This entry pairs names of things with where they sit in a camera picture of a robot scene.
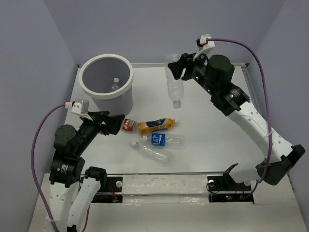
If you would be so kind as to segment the red label small bottle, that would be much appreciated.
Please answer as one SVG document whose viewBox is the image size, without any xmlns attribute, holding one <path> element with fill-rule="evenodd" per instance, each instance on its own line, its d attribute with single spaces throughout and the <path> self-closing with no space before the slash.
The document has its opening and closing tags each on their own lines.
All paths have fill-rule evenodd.
<svg viewBox="0 0 309 232">
<path fill-rule="evenodd" d="M 137 122 L 135 120 L 125 118 L 122 122 L 121 129 L 126 132 L 135 133 L 137 130 Z"/>
</svg>

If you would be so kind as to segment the orange juice bottle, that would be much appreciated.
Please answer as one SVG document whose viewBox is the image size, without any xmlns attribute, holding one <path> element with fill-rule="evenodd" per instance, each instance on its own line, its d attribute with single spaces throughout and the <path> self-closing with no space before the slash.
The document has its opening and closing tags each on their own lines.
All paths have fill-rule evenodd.
<svg viewBox="0 0 309 232">
<path fill-rule="evenodd" d="M 140 122 L 137 124 L 138 132 L 141 136 L 155 131 L 170 130 L 177 126 L 178 121 L 172 118 L 162 118 L 155 121 Z"/>
</svg>

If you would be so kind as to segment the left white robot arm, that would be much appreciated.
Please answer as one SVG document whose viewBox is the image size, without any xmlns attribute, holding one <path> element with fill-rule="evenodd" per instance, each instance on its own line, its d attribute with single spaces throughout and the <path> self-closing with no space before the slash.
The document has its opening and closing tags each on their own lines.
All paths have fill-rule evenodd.
<svg viewBox="0 0 309 232">
<path fill-rule="evenodd" d="M 55 132 L 55 153 L 50 171 L 49 208 L 52 218 L 45 220 L 43 231 L 76 232 L 98 191 L 106 188 L 105 169 L 91 166 L 80 183 L 85 160 L 82 153 L 98 134 L 116 135 L 125 118 L 108 111 L 89 112 L 78 129 L 66 124 Z"/>
</svg>

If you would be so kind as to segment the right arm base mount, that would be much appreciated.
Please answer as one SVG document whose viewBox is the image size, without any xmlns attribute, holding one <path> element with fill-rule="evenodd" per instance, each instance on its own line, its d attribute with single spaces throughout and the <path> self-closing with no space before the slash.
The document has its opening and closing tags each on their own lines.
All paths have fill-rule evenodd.
<svg viewBox="0 0 309 232">
<path fill-rule="evenodd" d="M 250 202 L 254 203 L 251 186 L 235 183 L 223 175 L 207 176 L 206 190 L 209 193 L 209 203 Z"/>
</svg>

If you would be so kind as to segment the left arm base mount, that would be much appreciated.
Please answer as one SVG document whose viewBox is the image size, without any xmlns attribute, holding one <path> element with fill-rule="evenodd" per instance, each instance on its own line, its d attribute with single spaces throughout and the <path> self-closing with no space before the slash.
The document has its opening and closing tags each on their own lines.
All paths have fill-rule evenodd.
<svg viewBox="0 0 309 232">
<path fill-rule="evenodd" d="M 108 176 L 106 184 L 93 197 L 92 203 L 122 203 L 123 178 Z"/>
</svg>

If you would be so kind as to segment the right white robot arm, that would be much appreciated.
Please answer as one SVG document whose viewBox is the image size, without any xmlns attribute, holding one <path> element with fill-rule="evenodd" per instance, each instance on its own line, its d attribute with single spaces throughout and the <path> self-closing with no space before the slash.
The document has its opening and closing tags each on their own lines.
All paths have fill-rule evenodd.
<svg viewBox="0 0 309 232">
<path fill-rule="evenodd" d="M 229 167 L 222 178 L 226 189 L 259 179 L 275 186 L 305 154 L 302 145 L 291 144 L 269 127 L 250 97 L 232 83 L 235 67 L 227 57 L 201 55 L 194 58 L 194 54 L 184 53 L 167 67 L 176 80 L 192 79 L 206 90 L 213 105 L 243 129 L 264 155 L 252 164 L 237 163 Z"/>
</svg>

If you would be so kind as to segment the clear bottle blue cap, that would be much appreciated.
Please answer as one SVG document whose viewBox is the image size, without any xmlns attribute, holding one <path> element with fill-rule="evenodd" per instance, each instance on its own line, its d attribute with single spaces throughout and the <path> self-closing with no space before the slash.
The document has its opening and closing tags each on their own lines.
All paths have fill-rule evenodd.
<svg viewBox="0 0 309 232">
<path fill-rule="evenodd" d="M 110 92 L 117 91 L 120 88 L 120 79 L 119 78 L 114 78 L 112 85 L 111 85 L 111 90 Z"/>
</svg>

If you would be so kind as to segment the clear crushed bottle front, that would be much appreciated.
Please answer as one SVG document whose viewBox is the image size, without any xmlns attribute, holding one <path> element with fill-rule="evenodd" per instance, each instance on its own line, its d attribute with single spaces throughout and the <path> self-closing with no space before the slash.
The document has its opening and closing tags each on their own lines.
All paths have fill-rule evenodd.
<svg viewBox="0 0 309 232">
<path fill-rule="evenodd" d="M 131 142 L 131 147 L 140 153 L 141 156 L 161 163 L 163 165 L 169 165 L 172 161 L 172 154 L 161 148 L 156 148 L 155 146 L 150 146 L 148 144 L 140 142 Z"/>
</svg>

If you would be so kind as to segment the blue label clear bottle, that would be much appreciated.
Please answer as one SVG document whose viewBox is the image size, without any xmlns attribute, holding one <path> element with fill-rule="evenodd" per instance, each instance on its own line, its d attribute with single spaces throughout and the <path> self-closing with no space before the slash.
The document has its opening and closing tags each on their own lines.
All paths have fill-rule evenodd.
<svg viewBox="0 0 309 232">
<path fill-rule="evenodd" d="M 144 135 L 142 140 L 157 147 L 183 149 L 184 136 L 170 133 L 152 133 Z"/>
</svg>

